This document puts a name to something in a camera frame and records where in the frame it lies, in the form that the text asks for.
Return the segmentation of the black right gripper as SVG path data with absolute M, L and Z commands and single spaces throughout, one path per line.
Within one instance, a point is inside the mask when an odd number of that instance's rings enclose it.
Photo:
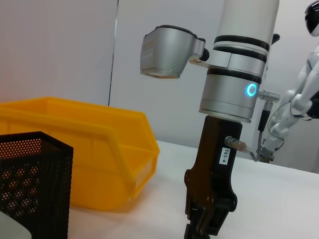
M 237 207 L 231 186 L 236 150 L 225 144 L 231 136 L 238 139 L 242 124 L 207 116 L 204 121 L 195 163 L 185 172 L 187 187 L 185 239 L 216 236 L 226 217 Z

